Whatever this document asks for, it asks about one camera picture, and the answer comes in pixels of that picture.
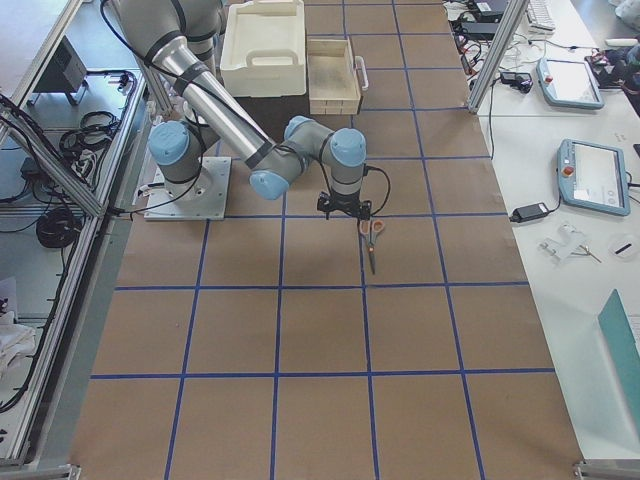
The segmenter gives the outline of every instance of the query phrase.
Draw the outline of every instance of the beige container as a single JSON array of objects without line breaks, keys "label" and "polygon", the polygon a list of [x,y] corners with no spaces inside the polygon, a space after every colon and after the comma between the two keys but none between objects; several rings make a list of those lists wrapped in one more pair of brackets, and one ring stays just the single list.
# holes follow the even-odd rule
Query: beige container
[{"label": "beige container", "polygon": [[[362,92],[369,82],[364,60],[354,60],[349,40],[308,39],[307,62],[311,113],[355,115],[360,111]],[[356,63],[362,73],[362,85]]]},{"label": "beige container", "polygon": [[304,4],[253,0],[231,5],[220,72],[236,97],[281,97],[307,91]]}]

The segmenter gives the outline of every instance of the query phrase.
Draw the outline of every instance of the tablet device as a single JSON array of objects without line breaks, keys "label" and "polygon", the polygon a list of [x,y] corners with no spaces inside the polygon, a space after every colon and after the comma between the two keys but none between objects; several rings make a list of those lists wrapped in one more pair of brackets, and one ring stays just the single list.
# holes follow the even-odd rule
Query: tablet device
[{"label": "tablet device", "polygon": [[536,72],[550,105],[591,110],[604,107],[598,82],[587,62],[542,58]]},{"label": "tablet device", "polygon": [[564,203],[614,215],[629,215],[629,189],[622,150],[565,139],[558,149],[558,186]]}]

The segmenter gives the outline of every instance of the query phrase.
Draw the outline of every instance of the blue joint cap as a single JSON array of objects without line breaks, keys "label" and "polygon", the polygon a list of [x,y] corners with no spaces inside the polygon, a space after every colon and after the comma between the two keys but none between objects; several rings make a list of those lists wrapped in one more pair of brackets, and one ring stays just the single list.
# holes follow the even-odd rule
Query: blue joint cap
[{"label": "blue joint cap", "polygon": [[289,120],[289,124],[287,125],[287,128],[284,129],[284,139],[289,140],[289,138],[291,138],[291,135],[293,135],[293,132],[295,132],[296,128],[298,128],[300,125],[302,125],[305,122],[312,122],[312,121],[313,120],[311,120],[310,118],[303,117],[302,115],[296,115],[291,120]]},{"label": "blue joint cap", "polygon": [[354,128],[341,128],[331,138],[331,153],[347,167],[362,165],[367,158],[367,141]]},{"label": "blue joint cap", "polygon": [[180,122],[162,123],[149,135],[149,150],[158,165],[173,165],[189,148],[189,131]]},{"label": "blue joint cap", "polygon": [[249,183],[266,200],[276,200],[289,190],[289,182],[269,170],[256,170],[249,177]]}]

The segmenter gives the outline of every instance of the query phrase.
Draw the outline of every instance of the white handle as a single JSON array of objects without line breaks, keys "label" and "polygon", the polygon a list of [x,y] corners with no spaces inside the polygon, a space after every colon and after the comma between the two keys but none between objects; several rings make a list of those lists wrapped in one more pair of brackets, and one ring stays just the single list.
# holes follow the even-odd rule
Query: white handle
[{"label": "white handle", "polygon": [[298,65],[298,54],[293,50],[287,48],[276,48],[267,50],[250,50],[247,53],[247,65],[254,67],[260,65],[254,65],[253,61],[256,58],[290,58],[293,65]]},{"label": "white handle", "polygon": [[367,66],[364,64],[364,58],[360,55],[355,56],[356,60],[356,68],[360,69],[362,72],[362,91],[366,92],[369,90],[369,77],[367,75]]}]

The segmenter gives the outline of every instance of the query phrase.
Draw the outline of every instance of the scissors blade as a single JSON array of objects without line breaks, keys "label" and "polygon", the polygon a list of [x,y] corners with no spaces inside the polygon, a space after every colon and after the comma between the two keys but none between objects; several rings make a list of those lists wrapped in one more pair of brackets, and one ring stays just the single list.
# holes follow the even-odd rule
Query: scissors blade
[{"label": "scissors blade", "polygon": [[371,273],[376,274],[376,254],[372,247],[369,247],[369,265],[371,266]]}]

